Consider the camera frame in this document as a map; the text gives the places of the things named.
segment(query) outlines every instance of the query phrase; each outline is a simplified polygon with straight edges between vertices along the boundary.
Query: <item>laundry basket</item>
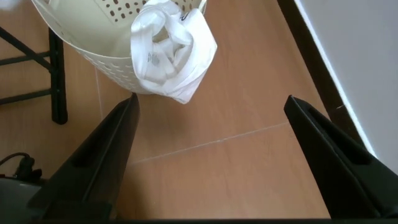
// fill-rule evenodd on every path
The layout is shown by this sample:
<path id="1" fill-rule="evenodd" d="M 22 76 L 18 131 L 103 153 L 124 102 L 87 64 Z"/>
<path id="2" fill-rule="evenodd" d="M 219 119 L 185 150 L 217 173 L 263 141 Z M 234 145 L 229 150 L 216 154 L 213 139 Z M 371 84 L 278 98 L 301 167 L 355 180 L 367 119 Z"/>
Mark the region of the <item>laundry basket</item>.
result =
<path id="1" fill-rule="evenodd" d="M 134 74 L 130 26 L 146 1 L 32 0 L 47 25 L 125 89 L 149 94 Z M 206 0 L 174 0 L 183 12 L 205 11 Z"/>

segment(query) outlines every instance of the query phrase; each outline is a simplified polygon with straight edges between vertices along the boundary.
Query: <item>crumpled bag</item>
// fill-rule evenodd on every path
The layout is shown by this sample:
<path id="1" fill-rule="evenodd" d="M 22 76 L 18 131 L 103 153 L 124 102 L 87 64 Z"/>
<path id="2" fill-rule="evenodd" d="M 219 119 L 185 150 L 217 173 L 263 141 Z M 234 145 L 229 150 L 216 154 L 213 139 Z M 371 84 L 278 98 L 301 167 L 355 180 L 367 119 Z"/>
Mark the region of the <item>crumpled bag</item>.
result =
<path id="1" fill-rule="evenodd" d="M 150 0 L 131 25 L 131 57 L 143 88 L 188 103 L 217 50 L 203 14 Z"/>

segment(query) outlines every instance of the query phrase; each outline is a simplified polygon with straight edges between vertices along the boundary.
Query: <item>tiled floor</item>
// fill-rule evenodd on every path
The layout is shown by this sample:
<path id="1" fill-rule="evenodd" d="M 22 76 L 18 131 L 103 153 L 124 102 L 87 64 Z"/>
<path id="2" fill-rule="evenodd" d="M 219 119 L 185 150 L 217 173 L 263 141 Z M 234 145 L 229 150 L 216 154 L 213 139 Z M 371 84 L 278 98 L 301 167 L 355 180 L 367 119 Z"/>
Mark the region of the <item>tiled floor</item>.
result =
<path id="1" fill-rule="evenodd" d="M 283 105 L 292 94 L 324 111 L 274 0 L 212 0 L 215 60 L 187 105 L 139 96 L 141 120 L 119 194 L 124 218 L 329 217 Z M 46 26 L 30 1 L 0 26 L 36 51 Z M 0 58 L 20 53 L 0 40 Z M 24 151 L 51 176 L 129 93 L 65 46 L 69 121 L 43 97 L 0 106 L 0 157 Z M 34 62 L 0 67 L 0 97 L 45 88 Z M 10 174 L 17 161 L 0 167 Z"/>

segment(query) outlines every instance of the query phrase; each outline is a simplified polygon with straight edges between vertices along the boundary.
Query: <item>black metal leg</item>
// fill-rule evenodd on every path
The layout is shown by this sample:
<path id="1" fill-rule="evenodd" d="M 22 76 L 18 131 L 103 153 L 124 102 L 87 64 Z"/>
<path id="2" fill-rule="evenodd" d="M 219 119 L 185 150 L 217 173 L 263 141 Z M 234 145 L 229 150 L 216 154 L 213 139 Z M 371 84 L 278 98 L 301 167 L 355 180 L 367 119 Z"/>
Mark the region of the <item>black metal leg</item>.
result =
<path id="1" fill-rule="evenodd" d="M 35 53 L 24 43 L 16 39 L 6 30 L 0 27 L 0 38 L 9 42 L 15 48 L 25 54 L 22 57 L 14 57 L 0 60 L 0 65 L 35 60 L 41 66 L 45 67 L 51 74 L 51 88 L 40 90 L 33 93 L 12 96 L 0 99 L 0 105 L 13 103 L 22 100 L 28 100 L 40 96 L 51 95 L 52 120 L 57 124 L 65 124 L 68 121 L 67 96 L 65 90 L 65 70 L 63 64 L 63 42 L 49 29 L 50 50 L 43 53 Z M 50 63 L 44 58 L 50 57 Z"/>
<path id="2" fill-rule="evenodd" d="M 63 62 L 63 42 L 49 29 L 50 61 L 54 68 L 51 74 L 52 120 L 58 124 L 68 121 L 67 93 L 65 90 L 65 68 Z"/>

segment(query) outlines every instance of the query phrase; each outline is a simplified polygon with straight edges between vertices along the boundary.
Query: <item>white wall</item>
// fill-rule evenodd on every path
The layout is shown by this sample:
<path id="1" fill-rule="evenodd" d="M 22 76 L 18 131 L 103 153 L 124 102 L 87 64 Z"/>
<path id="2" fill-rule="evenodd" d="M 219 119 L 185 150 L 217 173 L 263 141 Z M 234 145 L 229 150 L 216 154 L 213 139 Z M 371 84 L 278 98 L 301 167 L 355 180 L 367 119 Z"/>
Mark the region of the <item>white wall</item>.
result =
<path id="1" fill-rule="evenodd" d="M 398 0 L 295 0 L 367 149 L 398 174 Z"/>

